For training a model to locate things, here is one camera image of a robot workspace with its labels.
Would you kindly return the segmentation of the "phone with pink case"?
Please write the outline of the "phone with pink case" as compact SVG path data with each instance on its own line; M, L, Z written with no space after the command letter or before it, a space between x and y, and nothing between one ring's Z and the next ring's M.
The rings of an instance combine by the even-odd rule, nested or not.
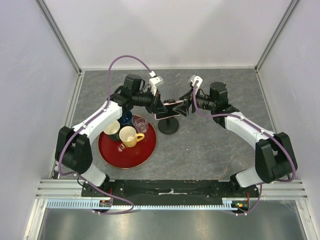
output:
M182 106L184 103L183 100L174 100L168 99L163 102L164 107L166 108L166 112L156 113L154 118L159 121L163 119L168 119L171 117L177 117L181 115L180 110L176 110L177 107Z

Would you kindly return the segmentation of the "black phone stand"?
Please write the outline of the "black phone stand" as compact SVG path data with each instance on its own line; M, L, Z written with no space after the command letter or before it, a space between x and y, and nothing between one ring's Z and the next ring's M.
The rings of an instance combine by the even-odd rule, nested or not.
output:
M166 135L174 134L179 129L179 121L176 117L158 120L158 130Z

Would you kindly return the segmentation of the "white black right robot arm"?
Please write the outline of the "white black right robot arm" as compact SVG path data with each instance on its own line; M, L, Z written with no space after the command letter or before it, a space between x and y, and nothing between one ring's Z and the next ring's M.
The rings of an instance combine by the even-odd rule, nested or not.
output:
M296 177L298 164L290 137L284 133L266 130L245 117L229 103L228 90L222 82L213 82L209 94L200 93L202 79L194 76L188 81L191 89L180 99L183 105L174 110L188 115L201 110L224 129L231 131L253 147L254 166L233 174L230 177L229 191L235 197L242 196L247 187L272 182L292 182Z

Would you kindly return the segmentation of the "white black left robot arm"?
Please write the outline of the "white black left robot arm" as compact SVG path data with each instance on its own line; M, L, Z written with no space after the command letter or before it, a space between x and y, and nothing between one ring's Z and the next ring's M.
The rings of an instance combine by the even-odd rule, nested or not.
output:
M74 127L62 127L58 132L55 160L73 173L90 182L92 191L99 197L110 191L109 177L93 164L91 145L100 133L134 106L145 107L148 113L166 113L157 89L164 81L160 76L149 79L149 88L140 89L143 79L134 74L125 77L123 85L111 94L106 102L90 117Z

